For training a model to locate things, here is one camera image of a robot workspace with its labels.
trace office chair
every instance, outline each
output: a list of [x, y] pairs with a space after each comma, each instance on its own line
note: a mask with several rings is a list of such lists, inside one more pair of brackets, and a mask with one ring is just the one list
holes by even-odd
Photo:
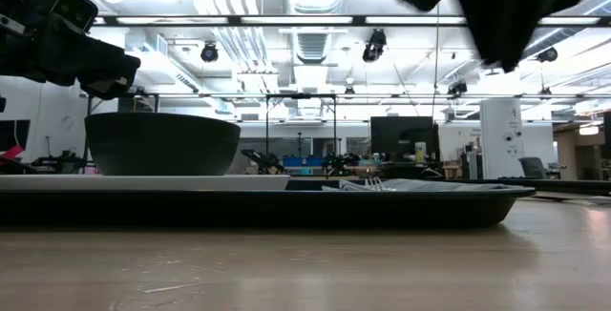
[[519, 163], [522, 165], [522, 170], [527, 178], [548, 179], [545, 166], [539, 157], [523, 157], [519, 158]]

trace white plate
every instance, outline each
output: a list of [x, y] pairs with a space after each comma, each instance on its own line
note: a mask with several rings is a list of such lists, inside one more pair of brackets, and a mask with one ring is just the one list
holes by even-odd
[[0, 191], [283, 191], [290, 176], [0, 176]]

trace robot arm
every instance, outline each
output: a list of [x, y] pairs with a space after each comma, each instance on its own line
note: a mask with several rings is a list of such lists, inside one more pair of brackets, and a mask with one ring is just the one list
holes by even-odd
[[109, 100], [129, 90], [140, 60], [87, 36], [89, 0], [0, 0], [0, 75], [72, 86]]

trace bowl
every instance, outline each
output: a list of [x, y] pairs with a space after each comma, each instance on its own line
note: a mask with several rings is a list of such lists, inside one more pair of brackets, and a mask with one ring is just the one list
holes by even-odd
[[85, 130], [105, 176], [221, 176], [241, 131], [218, 119], [153, 113], [89, 115]]

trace table surface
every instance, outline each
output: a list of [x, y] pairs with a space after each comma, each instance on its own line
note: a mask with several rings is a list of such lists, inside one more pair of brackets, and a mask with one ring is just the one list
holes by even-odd
[[0, 308], [611, 310], [611, 209], [461, 231], [0, 232]]

